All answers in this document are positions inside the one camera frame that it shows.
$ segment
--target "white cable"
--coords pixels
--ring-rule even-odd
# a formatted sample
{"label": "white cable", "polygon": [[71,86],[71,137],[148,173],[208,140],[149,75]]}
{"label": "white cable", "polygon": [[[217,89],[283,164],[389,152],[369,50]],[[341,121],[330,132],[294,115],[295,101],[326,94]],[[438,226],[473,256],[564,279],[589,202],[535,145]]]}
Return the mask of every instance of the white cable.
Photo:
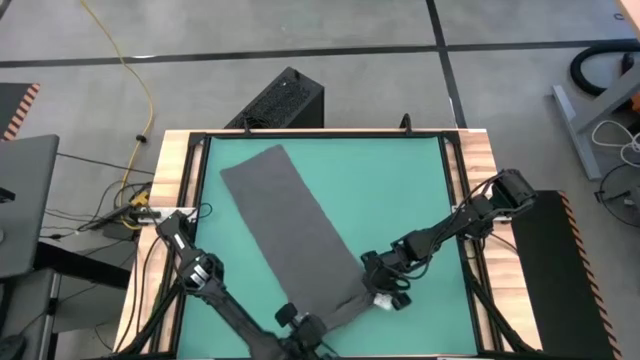
{"label": "white cable", "polygon": [[[600,142],[600,141],[596,140],[596,133],[598,132],[598,130],[600,130],[600,128],[603,125],[606,125],[606,124],[616,125],[620,129],[622,129],[622,131],[624,131],[625,134],[627,134],[627,136],[629,136],[629,139],[631,139],[631,142],[628,143],[628,144],[611,144],[611,143],[604,143],[604,142]],[[640,154],[640,142],[638,142],[639,138],[640,138],[640,133],[638,133],[638,134],[636,134],[634,136],[633,134],[631,134],[631,132],[629,130],[627,130],[627,128],[625,128],[624,126],[620,125],[619,123],[617,123],[615,121],[611,121],[611,120],[601,121],[593,129],[593,132],[591,133],[591,141],[593,141],[594,144],[600,145],[600,146],[604,146],[604,147],[620,148],[620,159],[622,159],[622,161],[624,161],[625,164],[627,164],[629,166],[633,166],[635,168],[640,168],[640,164],[636,164],[636,163],[633,163],[633,162],[627,160],[624,157],[624,152],[625,152],[626,149],[631,148],[631,150],[633,150],[633,152],[635,152],[637,154]]]}

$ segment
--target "teal mat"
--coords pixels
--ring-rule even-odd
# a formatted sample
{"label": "teal mat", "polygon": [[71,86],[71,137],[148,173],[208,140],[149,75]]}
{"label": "teal mat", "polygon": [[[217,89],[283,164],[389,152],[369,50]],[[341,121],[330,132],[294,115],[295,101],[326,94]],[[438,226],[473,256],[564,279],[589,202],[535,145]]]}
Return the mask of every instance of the teal mat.
{"label": "teal mat", "polygon": [[[286,336],[288,329],[278,326],[274,314],[287,298],[220,177],[220,170],[277,144],[358,262],[366,251],[388,251],[389,243],[407,232],[434,225],[450,214],[450,203],[435,138],[213,139],[202,194],[213,213],[199,220],[196,244],[224,262],[229,292],[255,320]],[[442,246],[409,294],[413,304],[406,309],[372,307],[328,334],[326,343],[341,356],[476,353],[455,241]],[[179,358],[248,355],[213,308],[187,299]]]}

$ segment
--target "black hose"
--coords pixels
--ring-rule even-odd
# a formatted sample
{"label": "black hose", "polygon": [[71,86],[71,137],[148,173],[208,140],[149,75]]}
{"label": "black hose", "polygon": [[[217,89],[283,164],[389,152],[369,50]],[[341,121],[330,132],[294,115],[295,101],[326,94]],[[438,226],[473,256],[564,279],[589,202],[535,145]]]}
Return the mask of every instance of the black hose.
{"label": "black hose", "polygon": [[592,46],[576,55],[573,61],[571,61],[571,66],[569,67],[571,79],[576,84],[576,86],[585,93],[593,96],[598,96],[602,94],[606,90],[606,88],[594,85],[589,82],[589,80],[587,80],[587,78],[584,76],[584,73],[582,73],[582,63],[594,55],[631,52],[640,52],[640,43],[638,43],[637,41],[629,41],[628,43],[614,43]]}

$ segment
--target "wooden table frame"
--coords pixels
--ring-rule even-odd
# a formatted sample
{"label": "wooden table frame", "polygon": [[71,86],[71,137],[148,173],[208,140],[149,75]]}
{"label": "wooden table frame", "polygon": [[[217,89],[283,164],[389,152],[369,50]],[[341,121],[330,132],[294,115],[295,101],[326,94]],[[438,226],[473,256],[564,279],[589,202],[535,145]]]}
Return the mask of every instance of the wooden table frame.
{"label": "wooden table frame", "polygon": [[[302,134],[310,136],[313,134],[321,134],[322,136],[339,136],[339,134],[353,134],[357,136],[380,136],[391,135],[401,136],[405,132],[404,129],[261,129],[253,130],[256,135],[284,135],[292,136]],[[448,162],[449,173],[451,174],[450,189],[452,201],[459,202],[466,195],[470,188],[496,173],[495,163],[491,153],[488,136],[485,130],[451,130],[451,129],[415,129],[414,134],[444,134],[449,142],[444,145]],[[193,206],[198,199],[197,189],[202,184],[198,183],[198,174],[204,168],[205,163],[201,163],[203,146],[199,140],[203,136],[192,136],[193,134],[208,134],[220,136],[238,136],[244,135],[244,130],[170,130],[165,133],[162,149],[156,174],[151,190],[150,206],[151,207],[175,207],[182,203],[186,206]],[[459,164],[464,165],[465,171],[459,171]],[[513,233],[508,224],[496,224],[495,233],[506,239],[515,246]],[[150,253],[151,244],[156,238],[153,227],[145,227],[140,235],[138,244],[138,258],[135,271],[138,276],[138,301],[133,307],[133,286],[134,281],[129,282],[129,288],[123,307],[118,334],[115,343],[118,344],[124,335],[124,341],[121,348],[124,348],[135,336],[136,319],[140,317],[140,326],[143,326],[149,315],[151,314],[153,303],[156,295],[161,290],[161,283],[165,274],[171,273],[171,267],[167,267],[167,249],[163,243],[159,243]],[[504,245],[487,240],[484,256],[476,257],[475,254],[480,250],[477,243],[465,242],[467,255],[475,257],[477,260],[470,260],[470,264],[476,276],[478,276],[485,285],[490,284],[493,299],[505,318],[511,323],[513,328],[521,335],[521,337],[534,348],[540,348],[540,340],[531,310],[529,296],[524,283],[524,276],[520,262],[514,253],[512,253]],[[143,264],[147,257],[147,269],[145,278],[142,279]],[[142,303],[140,303],[141,285],[144,281],[145,291]],[[499,339],[492,322],[488,319],[486,311],[479,302],[475,301],[472,306],[472,315],[475,315],[477,321],[476,343],[479,349],[500,350],[505,346],[504,341]],[[172,331],[174,329],[176,314],[176,302],[171,305],[165,315],[161,331],[155,339],[152,338],[147,349],[155,351],[168,351],[172,343]],[[125,334],[129,324],[129,319],[133,315],[133,324],[130,326],[128,333]]]}

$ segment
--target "gray floor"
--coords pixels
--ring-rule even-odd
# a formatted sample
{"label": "gray floor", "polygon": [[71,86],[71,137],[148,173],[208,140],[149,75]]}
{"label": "gray floor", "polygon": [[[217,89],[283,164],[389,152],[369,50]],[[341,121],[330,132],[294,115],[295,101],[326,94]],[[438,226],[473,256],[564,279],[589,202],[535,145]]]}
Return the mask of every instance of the gray floor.
{"label": "gray floor", "polygon": [[[130,56],[387,45],[433,45],[429,13],[420,0],[89,1]],[[632,38],[616,20],[613,0],[436,0],[448,44]],[[113,57],[79,1],[13,0],[0,20],[0,61]],[[612,219],[595,202],[568,142],[551,85],[567,86],[575,104],[588,98],[568,80],[581,49],[450,53],[469,127],[487,128],[499,167],[521,169],[538,189],[568,193],[626,358],[640,357],[638,230]],[[585,65],[606,85],[616,58]],[[326,86],[327,127],[395,127],[403,113],[416,126],[455,127],[437,53],[344,55],[136,65],[156,105],[150,143],[136,167],[153,170],[166,129],[224,126],[275,75],[292,66]],[[147,116],[142,90],[116,65],[0,69],[0,82],[38,82],[41,91],[19,137],[56,133],[60,151],[126,165]],[[48,207],[92,213],[116,169],[58,159]],[[136,174],[134,181],[149,176]],[[45,225],[69,226],[47,217]],[[59,245],[82,251],[110,244],[96,234]],[[129,244],[100,259],[119,264]],[[87,284],[65,279],[62,296]],[[108,352],[124,294],[99,287],[62,306],[64,333],[57,357]]]}

